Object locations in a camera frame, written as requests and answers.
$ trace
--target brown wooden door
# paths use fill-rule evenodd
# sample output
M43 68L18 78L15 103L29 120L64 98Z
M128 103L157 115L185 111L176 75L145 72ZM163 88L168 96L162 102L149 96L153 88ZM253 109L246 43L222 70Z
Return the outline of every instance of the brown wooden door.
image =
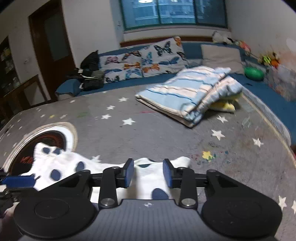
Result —
M54 92L75 68L60 0L51 0L29 16L39 68L52 100Z

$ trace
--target green balloon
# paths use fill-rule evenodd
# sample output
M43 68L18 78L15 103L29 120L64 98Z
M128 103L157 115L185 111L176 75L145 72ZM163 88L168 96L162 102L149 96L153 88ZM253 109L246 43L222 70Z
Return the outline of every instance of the green balloon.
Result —
M244 69L244 74L251 80L255 81L262 81L264 78L264 73L262 70L253 68L253 67L246 67Z

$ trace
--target window frame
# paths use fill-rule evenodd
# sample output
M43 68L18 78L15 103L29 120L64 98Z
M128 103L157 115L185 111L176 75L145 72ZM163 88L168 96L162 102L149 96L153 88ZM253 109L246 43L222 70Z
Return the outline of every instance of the window frame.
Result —
M129 30L134 30L134 29L140 29L140 28L151 28L151 27L159 27L159 26L178 26L178 25L183 25L183 26L184 25L207 26L207 27L215 27L215 28L228 29L228 19L227 19L227 12L226 12L226 3L225 3L225 0L223 0L223 6L224 6L225 23L226 23L226 25L217 25L217 24L200 23L200 22L198 22L197 14L196 14L197 10L196 10L196 4L195 4L195 1L196 0L192 0L192 2L193 2L194 16L195 16L195 23L158 23L158 24L150 24L150 25L136 26L136 27L131 27L131 28L127 28L126 27L126 21L125 21L125 18L124 18L124 11L123 11L122 1L124 1L124 0L119 0L119 5L120 5L120 11L121 11L121 17L122 17L124 31L129 31ZM158 13L158 20L159 20L159 22L161 22L158 0L154 0L154 1L156 1L156 11Z

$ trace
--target blue and white striped fabric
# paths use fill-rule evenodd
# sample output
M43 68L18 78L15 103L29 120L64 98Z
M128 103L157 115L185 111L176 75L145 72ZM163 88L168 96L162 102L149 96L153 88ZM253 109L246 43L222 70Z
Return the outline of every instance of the blue and white striped fabric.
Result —
M136 98L193 127L212 103L242 91L241 84L232 77L226 77L230 70L205 66L183 69L164 84L137 93Z

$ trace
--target metal bolt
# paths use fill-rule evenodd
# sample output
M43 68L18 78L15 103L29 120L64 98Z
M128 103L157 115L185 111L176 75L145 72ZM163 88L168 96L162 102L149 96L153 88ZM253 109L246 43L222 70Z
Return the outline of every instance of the metal bolt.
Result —
M185 206L193 206L196 204L196 201L192 198L184 198L181 203Z
M104 206L111 206L115 203L115 201L112 199L112 198L104 198L102 201L101 201L101 204L104 205Z

